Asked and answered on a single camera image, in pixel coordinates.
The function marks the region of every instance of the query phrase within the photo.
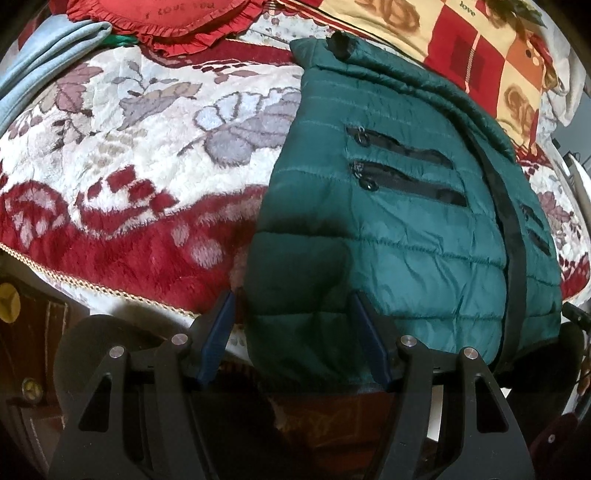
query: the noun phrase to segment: teal padded jacket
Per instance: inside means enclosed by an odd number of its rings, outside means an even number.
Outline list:
[[[290,46],[301,104],[244,282],[258,371],[274,388],[370,383],[345,314],[352,290],[402,334],[472,346],[488,364],[556,339],[550,228],[496,121],[446,79],[352,35]]]

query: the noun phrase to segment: folded blue fabric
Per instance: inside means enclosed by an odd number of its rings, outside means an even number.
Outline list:
[[[98,47],[111,33],[108,22],[45,20],[0,77],[0,137],[37,92],[64,69]]]

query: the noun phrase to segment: black round object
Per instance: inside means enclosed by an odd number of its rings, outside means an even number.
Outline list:
[[[130,323],[108,315],[80,321],[62,337],[53,366],[54,383],[61,409],[68,414],[72,399],[84,391],[109,350],[122,345],[134,352],[154,348],[162,339]]]

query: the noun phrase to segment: bed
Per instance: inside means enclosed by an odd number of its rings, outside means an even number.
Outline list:
[[[496,61],[480,46],[486,28],[515,26],[497,27],[481,0],[461,3],[474,5],[442,7],[428,38],[377,15],[377,2],[289,0],[268,2],[248,31],[191,56],[164,58],[143,46],[92,53],[50,82],[0,138],[0,248],[92,312],[163,335],[190,325],[222,290],[242,284],[260,202],[300,100],[302,69],[289,41],[348,30],[464,82],[494,110],[553,230],[563,297],[584,303],[591,237],[551,142],[551,56],[537,34],[524,37],[523,51],[510,39],[498,85],[476,88],[478,62],[483,69]],[[433,50],[444,44],[438,22],[460,14],[490,25],[478,27],[476,40],[450,40],[459,50]],[[465,45],[462,77],[442,59]],[[529,52],[532,66],[516,61],[516,51]],[[522,95],[513,89],[508,108],[494,106],[513,85]],[[248,360],[239,326],[228,351]]]

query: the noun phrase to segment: red pillow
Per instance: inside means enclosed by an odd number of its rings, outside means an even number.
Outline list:
[[[69,0],[68,18],[107,21],[165,56],[193,54],[246,30],[264,0]]]

